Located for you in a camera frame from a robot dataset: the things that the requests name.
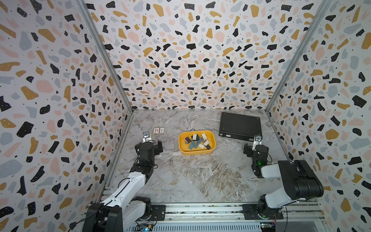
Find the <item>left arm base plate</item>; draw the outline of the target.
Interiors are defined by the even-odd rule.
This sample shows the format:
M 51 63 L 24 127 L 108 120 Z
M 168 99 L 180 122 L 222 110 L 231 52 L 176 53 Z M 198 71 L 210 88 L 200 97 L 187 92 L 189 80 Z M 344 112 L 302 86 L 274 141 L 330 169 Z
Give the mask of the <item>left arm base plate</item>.
M 151 205 L 146 207 L 145 221 L 164 221 L 166 205 Z

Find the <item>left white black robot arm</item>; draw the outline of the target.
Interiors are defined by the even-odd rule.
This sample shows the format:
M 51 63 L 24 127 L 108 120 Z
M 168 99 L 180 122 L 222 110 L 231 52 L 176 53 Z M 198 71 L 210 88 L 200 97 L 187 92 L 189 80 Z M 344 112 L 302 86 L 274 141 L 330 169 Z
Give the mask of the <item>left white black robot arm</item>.
M 137 196 L 156 168 L 155 156 L 163 152 L 162 142 L 152 140 L 146 131 L 135 151 L 137 158 L 128 177 L 105 200 L 88 208 L 82 220 L 84 232 L 125 232 L 134 224 L 139 231 L 151 231 L 164 219 L 165 206 L 152 206 L 150 198 Z

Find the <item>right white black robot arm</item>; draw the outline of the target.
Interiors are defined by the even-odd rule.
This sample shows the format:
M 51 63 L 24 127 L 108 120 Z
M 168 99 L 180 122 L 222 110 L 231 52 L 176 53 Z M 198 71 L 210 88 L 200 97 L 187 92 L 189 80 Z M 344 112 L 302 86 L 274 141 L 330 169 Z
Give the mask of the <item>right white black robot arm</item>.
M 283 207 L 297 201 L 308 201 L 324 194 L 324 187 L 305 160 L 279 160 L 269 163 L 269 148 L 262 137 L 254 136 L 253 145 L 244 146 L 243 153 L 252 158 L 252 171 L 258 178 L 282 180 L 283 186 L 260 196 L 257 206 L 246 211 L 261 219 L 282 219 Z

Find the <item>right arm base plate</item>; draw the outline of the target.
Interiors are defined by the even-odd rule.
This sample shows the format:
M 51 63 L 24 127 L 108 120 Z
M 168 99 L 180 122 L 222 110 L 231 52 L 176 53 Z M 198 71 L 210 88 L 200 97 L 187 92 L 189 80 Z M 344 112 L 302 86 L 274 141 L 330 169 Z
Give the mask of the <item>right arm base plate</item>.
M 266 206 L 259 206 L 258 204 L 244 204 L 242 208 L 245 220 L 274 220 L 284 218 L 281 209 L 271 209 Z

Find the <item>yellow plastic storage box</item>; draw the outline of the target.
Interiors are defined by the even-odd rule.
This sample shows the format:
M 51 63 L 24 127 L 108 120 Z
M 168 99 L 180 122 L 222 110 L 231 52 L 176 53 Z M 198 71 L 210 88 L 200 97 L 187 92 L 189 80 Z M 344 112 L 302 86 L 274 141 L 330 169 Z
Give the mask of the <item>yellow plastic storage box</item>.
M 188 149 L 189 144 L 186 143 L 184 138 L 189 137 L 192 140 L 193 134 L 197 134 L 198 135 L 198 140 L 197 141 L 201 140 L 202 141 L 201 144 L 203 145 L 204 142 L 205 142 L 205 140 L 203 140 L 203 138 L 202 138 L 203 133 L 206 134 L 207 139 L 210 141 L 210 143 L 208 145 L 211 147 L 211 149 L 207 149 L 206 147 L 205 147 L 205 149 L 201 149 L 199 147 L 194 146 L 194 148 L 192 150 L 189 150 Z M 210 130 L 197 130 L 195 132 L 187 131 L 187 132 L 181 133 L 178 138 L 179 138 L 178 139 L 179 149 L 180 149 L 181 153 L 183 155 L 186 155 L 186 156 L 210 154 L 214 151 L 214 149 L 216 147 L 215 136 Z

